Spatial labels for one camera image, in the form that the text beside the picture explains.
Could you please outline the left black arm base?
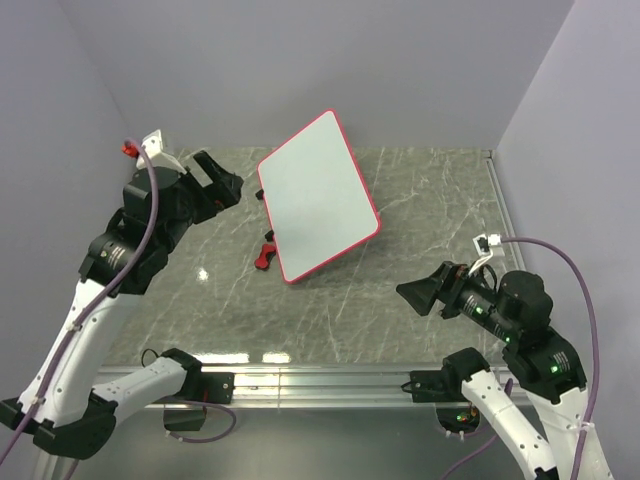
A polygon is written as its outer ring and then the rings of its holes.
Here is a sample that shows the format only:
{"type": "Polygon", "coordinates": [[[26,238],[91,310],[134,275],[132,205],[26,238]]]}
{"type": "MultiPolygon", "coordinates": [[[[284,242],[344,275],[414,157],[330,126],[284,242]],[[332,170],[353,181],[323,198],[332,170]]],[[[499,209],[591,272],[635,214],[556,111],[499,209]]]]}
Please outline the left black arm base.
{"type": "Polygon", "coordinates": [[[189,400],[229,405],[235,388],[233,372],[200,372],[195,377],[189,400]]]}

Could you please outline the aluminium rail at table front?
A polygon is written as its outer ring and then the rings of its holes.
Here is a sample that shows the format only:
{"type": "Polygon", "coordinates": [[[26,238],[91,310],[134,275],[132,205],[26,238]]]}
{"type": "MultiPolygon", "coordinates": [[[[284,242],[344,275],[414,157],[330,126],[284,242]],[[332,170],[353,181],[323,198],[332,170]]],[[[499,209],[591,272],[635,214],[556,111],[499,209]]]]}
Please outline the aluminium rail at table front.
{"type": "Polygon", "coordinates": [[[233,377],[234,409],[348,409],[413,407],[401,385],[414,370],[437,364],[230,364],[205,365],[202,373],[233,377]]]}

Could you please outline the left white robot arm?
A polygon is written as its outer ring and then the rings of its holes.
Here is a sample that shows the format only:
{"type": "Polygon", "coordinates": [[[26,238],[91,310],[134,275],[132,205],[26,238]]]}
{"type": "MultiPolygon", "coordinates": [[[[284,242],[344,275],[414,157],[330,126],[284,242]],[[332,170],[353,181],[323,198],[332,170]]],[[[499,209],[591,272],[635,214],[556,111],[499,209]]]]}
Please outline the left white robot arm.
{"type": "Polygon", "coordinates": [[[115,381],[95,379],[186,231],[241,199],[242,178],[204,151],[194,160],[207,185],[167,154],[160,139],[128,139],[122,151],[137,162],[123,204],[91,242],[69,313],[37,375],[1,403],[1,422],[16,436],[27,434],[44,452],[74,460],[95,455],[119,424],[156,401],[201,400],[202,364],[176,348],[115,381]]]}

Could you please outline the white board with pink frame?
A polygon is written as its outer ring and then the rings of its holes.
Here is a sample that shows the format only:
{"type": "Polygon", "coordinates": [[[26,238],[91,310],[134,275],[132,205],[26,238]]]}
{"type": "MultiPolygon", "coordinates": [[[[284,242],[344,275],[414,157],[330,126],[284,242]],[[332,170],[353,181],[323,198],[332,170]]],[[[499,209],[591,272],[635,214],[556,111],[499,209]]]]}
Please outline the white board with pink frame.
{"type": "Polygon", "coordinates": [[[256,173],[287,284],[366,243],[381,229],[372,193],[333,109],[269,153],[256,173]]]}

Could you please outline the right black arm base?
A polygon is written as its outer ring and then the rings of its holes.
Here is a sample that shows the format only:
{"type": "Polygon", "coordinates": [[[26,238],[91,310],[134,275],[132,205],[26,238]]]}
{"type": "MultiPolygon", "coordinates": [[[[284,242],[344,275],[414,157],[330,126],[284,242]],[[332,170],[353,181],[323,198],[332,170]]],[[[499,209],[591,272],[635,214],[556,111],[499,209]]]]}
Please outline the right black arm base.
{"type": "Polygon", "coordinates": [[[409,394],[413,403],[453,403],[465,398],[441,370],[413,370],[409,380],[401,386],[403,393],[409,394]]]}

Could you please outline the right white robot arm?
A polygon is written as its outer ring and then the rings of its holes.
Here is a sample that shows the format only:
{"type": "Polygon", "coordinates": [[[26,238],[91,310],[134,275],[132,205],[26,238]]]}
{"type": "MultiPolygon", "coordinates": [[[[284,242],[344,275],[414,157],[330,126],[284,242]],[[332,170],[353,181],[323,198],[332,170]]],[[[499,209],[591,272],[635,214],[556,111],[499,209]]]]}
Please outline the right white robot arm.
{"type": "Polygon", "coordinates": [[[592,421],[600,366],[587,374],[577,350],[551,325],[543,279],[524,270],[497,276],[489,262],[512,238],[481,234],[472,264],[443,262],[431,275],[397,286],[420,316],[464,316],[504,344],[502,358],[535,409],[538,432],[474,348],[444,358],[439,371],[413,371],[403,384],[415,403],[467,402],[503,442],[527,479],[610,479],[592,421]]]}

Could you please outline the red and black eraser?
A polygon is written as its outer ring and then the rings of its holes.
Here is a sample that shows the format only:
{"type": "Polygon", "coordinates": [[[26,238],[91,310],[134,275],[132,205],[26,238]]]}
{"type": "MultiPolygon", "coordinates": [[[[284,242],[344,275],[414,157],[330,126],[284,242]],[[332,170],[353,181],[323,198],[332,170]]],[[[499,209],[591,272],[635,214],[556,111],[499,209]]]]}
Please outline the red and black eraser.
{"type": "Polygon", "coordinates": [[[258,257],[254,261],[255,268],[261,271],[267,271],[276,255],[277,248],[275,245],[269,243],[263,244],[258,257]]]}

